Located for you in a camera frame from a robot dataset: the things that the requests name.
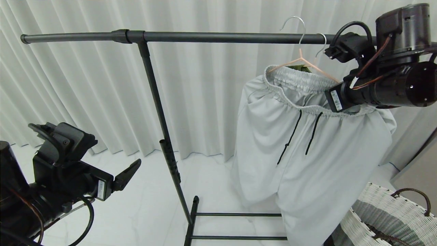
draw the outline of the curtain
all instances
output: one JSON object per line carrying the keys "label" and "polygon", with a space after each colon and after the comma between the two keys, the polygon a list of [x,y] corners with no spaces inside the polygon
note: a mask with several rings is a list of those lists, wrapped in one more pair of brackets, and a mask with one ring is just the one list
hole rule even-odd
{"label": "curtain", "polygon": [[[166,32],[334,34],[361,20],[375,35],[375,19],[412,0],[106,0],[0,1],[0,135],[18,145],[42,143],[28,123],[67,122],[99,140],[94,153],[109,149],[143,155],[160,149],[162,133],[136,45],[115,42],[59,42],[25,45],[20,35],[131,30]],[[437,15],[431,16],[433,31]],[[348,31],[364,34],[359,27]],[[437,32],[432,33],[433,40]],[[269,64],[298,56],[297,45],[149,43],[158,89],[174,150],[181,157],[234,152],[236,115],[245,82]],[[322,45],[302,45],[313,61]],[[341,79],[355,68],[320,55],[316,65]],[[398,123],[422,109],[400,113]],[[409,127],[420,127],[411,121]],[[402,140],[409,127],[398,130]],[[402,151],[412,143],[397,144]]]}

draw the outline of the white sticker label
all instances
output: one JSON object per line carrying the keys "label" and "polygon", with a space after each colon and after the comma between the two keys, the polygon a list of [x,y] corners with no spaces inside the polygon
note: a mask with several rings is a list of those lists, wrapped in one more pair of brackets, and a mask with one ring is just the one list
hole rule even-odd
{"label": "white sticker label", "polygon": [[105,182],[99,180],[97,186],[97,198],[104,199],[104,197],[105,197]]}
{"label": "white sticker label", "polygon": [[337,111],[343,109],[343,107],[341,106],[340,99],[338,98],[337,91],[331,91],[331,96],[332,99],[334,100],[335,108],[337,109]]}

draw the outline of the clothes rack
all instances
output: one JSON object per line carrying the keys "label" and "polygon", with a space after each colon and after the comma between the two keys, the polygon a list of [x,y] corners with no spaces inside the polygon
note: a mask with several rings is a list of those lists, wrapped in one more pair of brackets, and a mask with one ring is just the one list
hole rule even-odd
{"label": "clothes rack", "polygon": [[[246,216],[246,217],[280,217],[281,214],[265,213],[202,213],[198,212],[199,197],[195,196],[188,210],[182,188],[181,179],[177,170],[176,159],[170,141],[170,135],[165,120],[164,110],[161,103],[158,86],[153,73],[152,61],[148,42],[212,42],[212,43],[271,43],[271,44],[297,44],[302,34],[275,34],[275,33],[221,33],[221,32],[146,32],[120,29],[112,32],[89,32],[89,33],[63,33],[21,35],[21,41],[25,44],[38,42],[69,42],[69,41],[114,41],[119,43],[138,45],[142,57],[147,79],[149,81],[153,100],[160,121],[164,139],[160,145],[167,162],[180,204],[188,221],[187,233],[184,246],[190,246],[193,239],[221,239],[221,240],[287,240],[286,237],[278,236],[212,236],[194,235],[194,226],[198,216]],[[331,43],[334,35],[326,35],[327,43]],[[305,34],[302,44],[325,44],[325,39],[319,34]]]}

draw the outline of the white wicker basket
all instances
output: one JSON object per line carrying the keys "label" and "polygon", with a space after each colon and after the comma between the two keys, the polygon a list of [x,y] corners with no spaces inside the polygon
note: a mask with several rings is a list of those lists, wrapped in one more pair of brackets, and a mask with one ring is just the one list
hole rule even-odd
{"label": "white wicker basket", "polygon": [[[400,196],[405,190],[424,195],[428,208]],[[437,246],[437,218],[422,192],[393,192],[369,183],[332,237],[336,246]]]}

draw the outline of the floor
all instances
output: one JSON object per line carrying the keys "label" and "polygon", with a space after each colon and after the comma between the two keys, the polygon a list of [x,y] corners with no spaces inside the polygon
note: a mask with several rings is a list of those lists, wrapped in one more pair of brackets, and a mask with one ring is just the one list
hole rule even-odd
{"label": "floor", "polygon": [[[34,182],[32,158],[36,149],[29,145],[12,149],[29,183]],[[239,202],[229,181],[232,159],[225,162],[221,155],[191,154],[178,161],[182,189],[191,209],[195,195],[200,197],[199,212],[279,212],[273,200],[250,209]],[[86,154],[83,161],[117,175],[141,154],[126,156],[124,152],[98,155]],[[177,198],[162,152],[154,151],[142,157],[142,166],[124,191],[111,195],[105,202],[93,203],[93,227],[80,246],[176,246],[183,245],[187,221]],[[389,180],[397,173],[391,164],[379,166],[370,182],[394,189]],[[64,246],[76,240],[88,222],[88,210],[79,209],[44,233],[43,245]],[[263,235],[285,236],[281,218],[200,217],[196,220],[196,235]],[[285,246],[281,241],[211,241],[194,240],[193,246]]]}

